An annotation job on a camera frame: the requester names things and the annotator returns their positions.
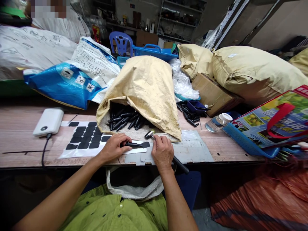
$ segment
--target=hammer handle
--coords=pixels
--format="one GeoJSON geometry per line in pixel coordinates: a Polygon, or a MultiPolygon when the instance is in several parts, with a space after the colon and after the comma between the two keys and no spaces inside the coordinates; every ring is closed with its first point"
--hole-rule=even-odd
{"type": "Polygon", "coordinates": [[[177,164],[186,175],[189,173],[189,169],[178,158],[176,158],[176,156],[173,156],[173,162],[177,164]]]}

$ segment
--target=blue plastic basket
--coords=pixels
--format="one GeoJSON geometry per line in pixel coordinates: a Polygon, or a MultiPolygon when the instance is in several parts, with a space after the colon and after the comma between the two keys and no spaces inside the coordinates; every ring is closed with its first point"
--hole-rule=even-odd
{"type": "Polygon", "coordinates": [[[266,150],[262,150],[259,148],[254,142],[252,142],[247,136],[243,135],[235,126],[231,123],[228,123],[223,130],[233,139],[235,140],[239,146],[241,146],[249,155],[252,156],[265,156],[267,158],[274,158],[280,148],[269,148],[266,150]]]}
{"type": "Polygon", "coordinates": [[[126,60],[129,59],[130,57],[123,57],[123,56],[118,56],[116,59],[118,61],[118,66],[122,69],[124,64],[126,63],[126,60]]]}
{"type": "Polygon", "coordinates": [[[135,56],[141,55],[150,55],[162,59],[166,62],[173,58],[177,58],[178,55],[171,54],[171,49],[161,49],[157,45],[147,44],[144,47],[136,47],[133,45],[133,49],[135,52],[135,56]]]}

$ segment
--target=blue plastic chair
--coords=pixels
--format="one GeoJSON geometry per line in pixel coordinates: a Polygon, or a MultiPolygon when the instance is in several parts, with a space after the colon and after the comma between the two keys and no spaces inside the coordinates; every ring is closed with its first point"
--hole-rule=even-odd
{"type": "Polygon", "coordinates": [[[109,40],[110,40],[112,53],[115,52],[114,49],[113,49],[113,43],[112,43],[113,39],[115,40],[116,45],[118,47],[119,55],[122,56],[124,53],[126,53],[127,41],[129,41],[129,43],[131,45],[131,56],[133,55],[133,40],[132,40],[131,37],[129,37],[125,33],[119,32],[119,31],[111,32],[110,35],[109,35],[109,40]]]}

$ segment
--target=water bottle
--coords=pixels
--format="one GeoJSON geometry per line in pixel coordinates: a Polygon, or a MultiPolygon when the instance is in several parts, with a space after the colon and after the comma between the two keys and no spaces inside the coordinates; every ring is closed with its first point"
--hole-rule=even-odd
{"type": "Polygon", "coordinates": [[[215,116],[209,122],[205,124],[205,128],[212,133],[217,132],[223,127],[227,126],[229,122],[232,121],[232,117],[227,113],[222,113],[220,115],[215,116]]]}

